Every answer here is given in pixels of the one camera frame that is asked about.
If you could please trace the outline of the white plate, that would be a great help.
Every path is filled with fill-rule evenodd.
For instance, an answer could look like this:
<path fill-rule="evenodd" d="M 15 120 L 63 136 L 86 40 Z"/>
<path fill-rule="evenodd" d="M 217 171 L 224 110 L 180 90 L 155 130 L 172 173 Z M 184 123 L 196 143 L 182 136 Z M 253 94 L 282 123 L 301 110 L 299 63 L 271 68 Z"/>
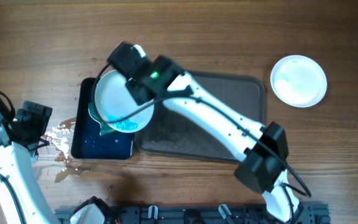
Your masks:
<path fill-rule="evenodd" d="M 117 70 L 103 75 L 96 85 L 94 102 L 96 111 L 104 121 L 119 120 L 140 106 L 126 88 L 126 79 Z M 117 123 L 106 124 L 109 128 L 122 133 L 134 133 L 148 125 L 154 113 L 154 105 Z"/>
<path fill-rule="evenodd" d="M 328 89 L 324 70 L 303 55 L 289 55 L 280 59 L 271 71 L 270 85 L 282 102 L 297 108 L 318 104 Z"/>

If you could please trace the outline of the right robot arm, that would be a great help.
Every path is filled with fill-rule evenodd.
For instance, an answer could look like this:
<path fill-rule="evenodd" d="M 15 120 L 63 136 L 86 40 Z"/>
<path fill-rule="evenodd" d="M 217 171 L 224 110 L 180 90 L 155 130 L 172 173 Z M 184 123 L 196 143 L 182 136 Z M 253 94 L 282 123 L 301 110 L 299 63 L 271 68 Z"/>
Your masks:
<path fill-rule="evenodd" d="M 122 75 L 124 91 L 135 104 L 122 115 L 109 115 L 108 123 L 116 124 L 162 103 L 212 135 L 240 162 L 234 175 L 263 196 L 269 214 L 281 222 L 295 222 L 300 202 L 288 183 L 288 175 L 295 172 L 286 161 L 287 138 L 279 124 L 264 126 L 239 114 L 202 88 L 179 64 L 162 55 L 151 61 L 139 45 L 122 42 L 107 62 Z"/>

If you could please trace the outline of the green yellow sponge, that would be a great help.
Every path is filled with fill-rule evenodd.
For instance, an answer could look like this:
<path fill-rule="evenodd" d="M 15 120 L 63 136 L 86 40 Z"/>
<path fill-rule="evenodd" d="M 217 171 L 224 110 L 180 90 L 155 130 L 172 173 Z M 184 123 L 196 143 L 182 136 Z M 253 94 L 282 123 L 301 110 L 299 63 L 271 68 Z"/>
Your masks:
<path fill-rule="evenodd" d="M 116 132 L 113 128 L 111 128 L 108 124 L 106 124 L 102 119 L 97 115 L 96 108 L 94 103 L 90 102 L 88 103 L 88 113 L 90 117 L 99 124 L 100 126 L 100 132 L 99 135 L 107 135 Z"/>

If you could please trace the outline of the white plate bottom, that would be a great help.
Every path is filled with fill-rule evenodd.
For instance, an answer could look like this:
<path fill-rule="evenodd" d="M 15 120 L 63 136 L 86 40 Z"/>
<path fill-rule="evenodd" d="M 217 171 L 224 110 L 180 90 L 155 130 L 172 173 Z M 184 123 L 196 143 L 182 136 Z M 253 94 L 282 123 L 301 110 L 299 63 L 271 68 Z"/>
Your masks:
<path fill-rule="evenodd" d="M 126 79 L 117 70 L 103 75 L 96 85 L 94 102 L 96 111 L 104 121 L 119 120 L 140 106 L 126 88 Z M 148 125 L 154 113 L 154 105 L 117 123 L 106 124 L 109 128 L 122 133 L 134 133 Z"/>

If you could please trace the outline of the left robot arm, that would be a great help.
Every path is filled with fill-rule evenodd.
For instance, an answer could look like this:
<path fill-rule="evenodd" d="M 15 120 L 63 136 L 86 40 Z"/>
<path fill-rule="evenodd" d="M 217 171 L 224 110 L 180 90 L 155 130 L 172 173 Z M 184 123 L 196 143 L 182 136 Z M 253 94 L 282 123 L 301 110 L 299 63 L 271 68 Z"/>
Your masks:
<path fill-rule="evenodd" d="M 58 223 L 37 183 L 32 163 L 52 109 L 31 101 L 15 110 L 0 91 L 0 205 L 8 223 Z"/>

